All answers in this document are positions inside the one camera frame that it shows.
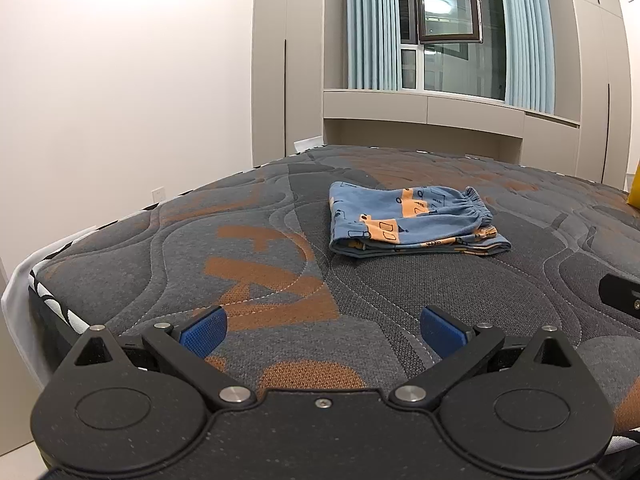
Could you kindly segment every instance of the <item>gray quilted mattress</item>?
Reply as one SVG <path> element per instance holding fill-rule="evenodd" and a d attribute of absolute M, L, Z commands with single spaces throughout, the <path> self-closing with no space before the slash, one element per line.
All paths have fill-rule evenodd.
<path fill-rule="evenodd" d="M 496 256 L 330 252 L 328 189 L 473 186 L 513 249 Z M 34 268 L 48 308 L 81 333 L 134 335 L 211 305 L 228 316 L 207 358 L 266 388 L 389 390 L 439 357 L 421 339 L 434 304 L 510 335 L 560 327 L 616 413 L 640 426 L 640 320 L 600 302 L 608 272 L 640 280 L 640 213 L 626 194 L 490 160 L 326 146 L 235 174 L 110 224 Z"/>

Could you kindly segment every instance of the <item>window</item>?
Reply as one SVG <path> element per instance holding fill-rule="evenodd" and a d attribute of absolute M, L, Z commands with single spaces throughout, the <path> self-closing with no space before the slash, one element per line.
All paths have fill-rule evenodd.
<path fill-rule="evenodd" d="M 482 43 L 423 45 L 410 42 L 409 34 L 401 35 L 403 88 L 504 100 L 507 56 L 502 0 L 480 1 Z M 451 26 L 447 22 L 435 30 L 450 30 Z M 465 25 L 461 21 L 456 26 Z"/>
<path fill-rule="evenodd" d="M 408 43 L 482 42 L 480 0 L 399 0 Z"/>
<path fill-rule="evenodd" d="M 400 4 L 400 40 L 402 43 L 418 43 L 415 26 L 415 0 L 398 0 Z"/>

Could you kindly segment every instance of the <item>white wall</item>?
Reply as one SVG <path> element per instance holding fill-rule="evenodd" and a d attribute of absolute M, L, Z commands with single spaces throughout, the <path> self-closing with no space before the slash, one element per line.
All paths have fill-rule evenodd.
<path fill-rule="evenodd" d="M 631 65 L 631 143 L 627 173 L 635 173 L 640 159 L 640 0 L 620 0 Z"/>
<path fill-rule="evenodd" d="M 0 0 L 0 254 L 251 167 L 253 0 Z"/>

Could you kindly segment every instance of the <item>floor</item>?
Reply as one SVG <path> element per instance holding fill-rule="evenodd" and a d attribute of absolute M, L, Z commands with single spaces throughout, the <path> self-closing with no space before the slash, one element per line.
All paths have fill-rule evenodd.
<path fill-rule="evenodd" d="M 0 456 L 1 479 L 36 480 L 46 470 L 47 467 L 33 442 Z"/>

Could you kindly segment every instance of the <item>light blue curtain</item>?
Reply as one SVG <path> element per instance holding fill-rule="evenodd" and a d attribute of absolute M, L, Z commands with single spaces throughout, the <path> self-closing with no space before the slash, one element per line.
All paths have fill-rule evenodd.
<path fill-rule="evenodd" d="M 503 0 L 507 104 L 554 113 L 556 69 L 548 0 Z"/>
<path fill-rule="evenodd" d="M 349 88 L 401 86 L 398 0 L 347 0 Z"/>

